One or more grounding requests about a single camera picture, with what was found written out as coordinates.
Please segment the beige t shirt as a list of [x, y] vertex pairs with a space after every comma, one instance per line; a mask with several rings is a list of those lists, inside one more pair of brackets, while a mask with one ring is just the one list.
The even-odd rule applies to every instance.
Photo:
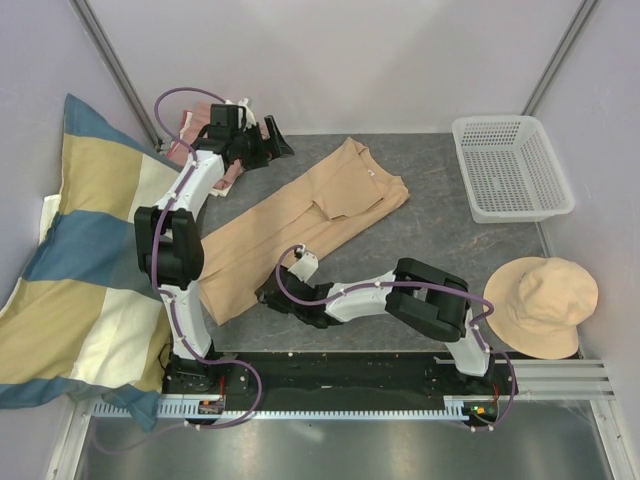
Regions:
[[409, 198], [399, 176], [348, 138], [295, 180], [206, 235], [200, 297], [222, 325], [256, 302], [255, 291], [295, 244], [322, 259]]

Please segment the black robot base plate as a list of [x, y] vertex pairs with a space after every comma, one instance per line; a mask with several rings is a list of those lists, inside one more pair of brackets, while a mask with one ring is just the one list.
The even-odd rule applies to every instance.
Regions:
[[325, 408], [433, 406], [446, 397], [510, 397], [514, 374], [490, 360], [483, 377], [463, 375], [448, 354], [434, 352], [243, 352], [231, 363], [203, 365], [171, 358], [166, 394], [215, 395], [238, 409], [311, 404]]

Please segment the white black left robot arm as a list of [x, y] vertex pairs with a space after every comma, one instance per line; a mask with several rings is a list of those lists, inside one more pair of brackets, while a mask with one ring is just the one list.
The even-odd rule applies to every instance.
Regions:
[[234, 163], [244, 171], [267, 167], [294, 150], [276, 120], [252, 118], [246, 104], [213, 104], [209, 123], [188, 145], [191, 152], [168, 192], [153, 206], [134, 215], [139, 269], [148, 275], [167, 310], [173, 353], [193, 360], [185, 382], [198, 393], [208, 393], [219, 382], [219, 369], [204, 360], [212, 346], [199, 298], [198, 280], [204, 267], [204, 249], [196, 217]]

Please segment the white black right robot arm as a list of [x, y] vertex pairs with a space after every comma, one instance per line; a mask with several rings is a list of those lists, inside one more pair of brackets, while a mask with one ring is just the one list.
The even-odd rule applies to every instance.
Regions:
[[294, 250], [294, 256], [291, 266], [277, 264], [256, 289], [259, 303], [317, 329], [388, 314], [444, 343], [465, 391], [481, 393], [493, 383], [490, 347], [471, 331], [471, 304], [484, 300], [469, 293], [463, 279], [402, 258], [394, 269], [373, 279], [312, 285], [309, 280], [318, 269], [318, 258], [301, 248]]

